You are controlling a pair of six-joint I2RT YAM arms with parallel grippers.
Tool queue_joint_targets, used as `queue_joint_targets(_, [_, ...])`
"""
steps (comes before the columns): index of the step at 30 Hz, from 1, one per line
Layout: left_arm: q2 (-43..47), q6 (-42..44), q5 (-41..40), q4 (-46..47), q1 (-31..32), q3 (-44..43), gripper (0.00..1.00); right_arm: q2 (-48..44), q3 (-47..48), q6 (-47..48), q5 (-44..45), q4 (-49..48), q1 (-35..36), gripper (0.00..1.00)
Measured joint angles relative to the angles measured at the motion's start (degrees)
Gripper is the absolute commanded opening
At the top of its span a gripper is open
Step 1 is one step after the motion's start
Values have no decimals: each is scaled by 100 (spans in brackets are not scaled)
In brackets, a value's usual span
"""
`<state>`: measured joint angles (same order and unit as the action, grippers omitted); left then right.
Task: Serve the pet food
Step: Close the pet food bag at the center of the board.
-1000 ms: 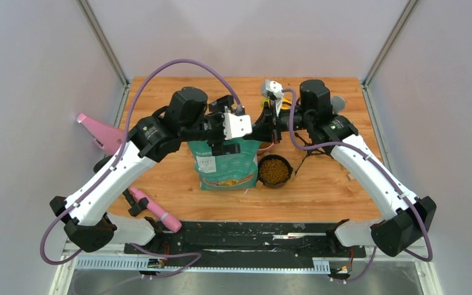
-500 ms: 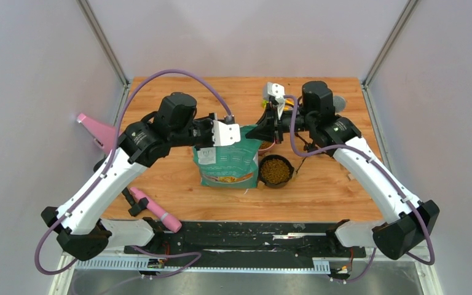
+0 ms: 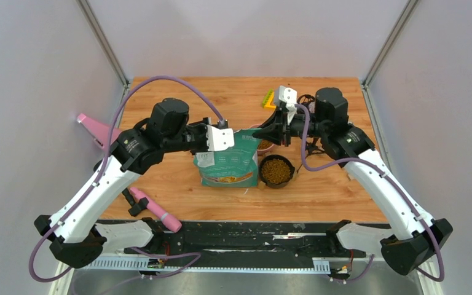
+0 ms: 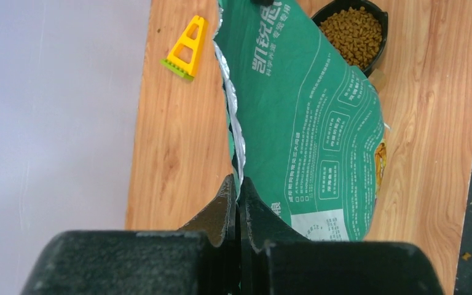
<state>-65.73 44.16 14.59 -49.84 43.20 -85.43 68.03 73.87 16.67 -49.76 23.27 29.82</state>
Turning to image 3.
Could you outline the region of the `green dog food bag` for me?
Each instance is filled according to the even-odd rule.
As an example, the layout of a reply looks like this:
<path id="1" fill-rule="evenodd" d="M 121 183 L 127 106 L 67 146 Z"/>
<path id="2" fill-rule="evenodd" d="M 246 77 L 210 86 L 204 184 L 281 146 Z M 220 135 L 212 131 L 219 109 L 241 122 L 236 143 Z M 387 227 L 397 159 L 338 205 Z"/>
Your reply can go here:
<path id="1" fill-rule="evenodd" d="M 248 188 L 258 185 L 258 154 L 261 142 L 253 136 L 257 128 L 234 133 L 234 146 L 224 151 L 197 153 L 197 167 L 203 186 Z"/>

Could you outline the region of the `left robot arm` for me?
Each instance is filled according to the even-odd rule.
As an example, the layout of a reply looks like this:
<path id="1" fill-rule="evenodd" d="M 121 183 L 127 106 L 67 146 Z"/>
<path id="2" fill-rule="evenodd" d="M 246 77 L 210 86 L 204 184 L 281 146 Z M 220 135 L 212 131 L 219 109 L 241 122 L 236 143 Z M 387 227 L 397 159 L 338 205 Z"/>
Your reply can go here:
<path id="1" fill-rule="evenodd" d="M 55 214 L 40 215 L 34 222 L 50 240 L 50 250 L 60 262 L 80 269 L 103 253 L 142 247 L 149 254 L 163 248 L 163 237 L 148 221 L 102 224 L 98 218 L 116 197 L 166 153 L 223 151 L 234 145 L 232 129 L 209 119 L 189 124 L 189 106 L 166 98 L 157 103 L 150 117 L 122 131 L 106 158 L 79 192 Z"/>

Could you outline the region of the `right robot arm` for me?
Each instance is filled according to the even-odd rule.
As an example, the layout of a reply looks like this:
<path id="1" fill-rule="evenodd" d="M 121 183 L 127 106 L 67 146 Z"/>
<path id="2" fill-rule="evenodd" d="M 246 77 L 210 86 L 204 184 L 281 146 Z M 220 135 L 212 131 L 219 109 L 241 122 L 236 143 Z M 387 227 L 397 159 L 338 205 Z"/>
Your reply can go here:
<path id="1" fill-rule="evenodd" d="M 383 161 L 373 141 L 348 116 L 348 101 L 338 88 L 317 90 L 310 103 L 301 103 L 297 92 L 279 86 L 273 94 L 275 110 L 259 126 L 254 137 L 276 145 L 288 146 L 293 138 L 313 138 L 330 157 L 331 165 L 343 168 L 358 181 L 386 217 L 389 228 L 362 226 L 349 220 L 334 225 L 328 232 L 326 247 L 333 256 L 359 250 L 380 256 L 398 274 L 421 271 L 430 258 L 436 258 L 438 275 L 445 277 L 442 247 L 450 237 L 451 223 L 434 218 L 405 190 Z"/>

